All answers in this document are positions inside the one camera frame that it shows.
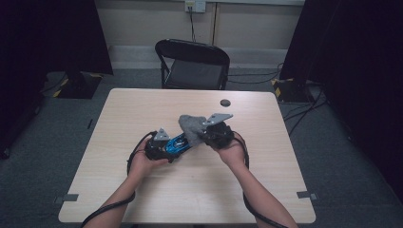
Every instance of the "person's left hand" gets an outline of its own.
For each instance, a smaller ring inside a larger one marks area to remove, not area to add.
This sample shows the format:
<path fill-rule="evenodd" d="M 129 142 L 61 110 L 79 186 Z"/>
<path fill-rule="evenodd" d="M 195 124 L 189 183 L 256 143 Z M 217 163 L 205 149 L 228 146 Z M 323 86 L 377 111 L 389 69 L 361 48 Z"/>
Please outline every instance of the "person's left hand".
<path fill-rule="evenodd" d="M 137 153 L 131 162 L 128 176 L 140 175 L 141 178 L 148 176 L 151 171 L 161 165 L 167 164 L 168 159 L 152 161 L 145 155 L 145 145 L 149 139 L 145 139 L 137 148 Z"/>

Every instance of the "light wooden tabletop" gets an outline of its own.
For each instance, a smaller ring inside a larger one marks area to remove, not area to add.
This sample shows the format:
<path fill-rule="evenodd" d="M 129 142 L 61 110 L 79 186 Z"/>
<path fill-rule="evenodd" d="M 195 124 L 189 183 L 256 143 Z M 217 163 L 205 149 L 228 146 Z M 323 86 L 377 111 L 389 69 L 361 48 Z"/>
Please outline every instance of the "light wooden tabletop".
<path fill-rule="evenodd" d="M 221 100 L 231 102 L 221 106 Z M 275 96 L 268 92 L 115 88 L 109 93 L 69 194 L 59 214 L 62 222 L 82 222 L 97 210 L 126 177 L 126 161 L 138 141 L 162 127 L 171 137 L 182 133 L 182 114 L 210 117 L 229 113 L 225 121 L 246 141 L 250 170 L 287 208 L 297 223 L 316 215 Z M 205 144 L 187 150 L 171 164 L 153 171 L 137 190 L 124 222 L 255 223 L 241 188 L 219 155 Z"/>

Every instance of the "gray carpet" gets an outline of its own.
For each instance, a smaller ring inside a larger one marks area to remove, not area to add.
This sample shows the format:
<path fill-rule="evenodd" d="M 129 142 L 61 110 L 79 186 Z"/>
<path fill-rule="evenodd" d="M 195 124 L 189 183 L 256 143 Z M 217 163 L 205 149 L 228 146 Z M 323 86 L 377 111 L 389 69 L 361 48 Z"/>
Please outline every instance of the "gray carpet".
<path fill-rule="evenodd" d="M 231 69 L 230 74 L 273 71 Z M 46 86 L 62 76 L 63 73 L 49 74 Z M 230 81 L 261 82 L 269 77 L 231 76 Z M 58 220 L 61 204 L 54 200 L 68 191 L 108 91 L 114 87 L 160 87 L 160 71 L 115 70 L 115 76 L 104 77 L 92 100 L 54 99 L 50 97 L 52 91 L 46 93 L 48 97 L 40 113 L 13 144 L 10 158 L 0 161 L 0 227 L 77 227 Z M 273 88 L 269 82 L 229 82 L 227 90 L 272 91 Z M 318 94 L 318 87 L 312 90 Z M 322 95 L 318 103 L 325 100 Z M 282 114 L 287 115 L 300 104 L 279 106 Z M 294 118 L 286 122 L 288 130 L 296 121 Z M 327 104 L 304 117 L 291 135 L 291 142 L 307 188 L 318 196 L 313 200 L 317 221 L 301 227 L 403 227 L 402 205 L 371 161 L 348 141 L 343 122 Z"/>

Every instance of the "forearm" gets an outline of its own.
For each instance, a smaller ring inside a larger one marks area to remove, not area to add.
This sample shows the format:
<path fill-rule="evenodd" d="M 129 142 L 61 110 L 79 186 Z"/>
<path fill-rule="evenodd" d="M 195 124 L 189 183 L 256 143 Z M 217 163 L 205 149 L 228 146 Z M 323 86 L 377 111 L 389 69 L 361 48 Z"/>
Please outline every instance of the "forearm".
<path fill-rule="evenodd" d="M 240 182 L 243 193 L 251 206 L 261 215 L 287 227 L 297 227 L 285 207 L 255 178 L 245 165 L 230 166 Z M 257 218 L 261 227 L 271 227 Z"/>
<path fill-rule="evenodd" d="M 129 199 L 140 185 L 141 181 L 142 178 L 140 176 L 127 177 L 101 207 Z M 126 208 L 127 204 L 105 211 L 90 220 L 85 227 L 120 227 Z"/>

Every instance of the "chair seat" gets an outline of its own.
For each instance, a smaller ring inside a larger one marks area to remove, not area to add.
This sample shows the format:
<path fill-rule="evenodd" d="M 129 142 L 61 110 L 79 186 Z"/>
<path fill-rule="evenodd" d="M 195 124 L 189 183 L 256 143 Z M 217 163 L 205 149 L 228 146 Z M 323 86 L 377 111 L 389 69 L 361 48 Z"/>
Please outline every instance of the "chair seat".
<path fill-rule="evenodd" d="M 173 88 L 220 89 L 223 66 L 176 60 L 165 85 Z"/>

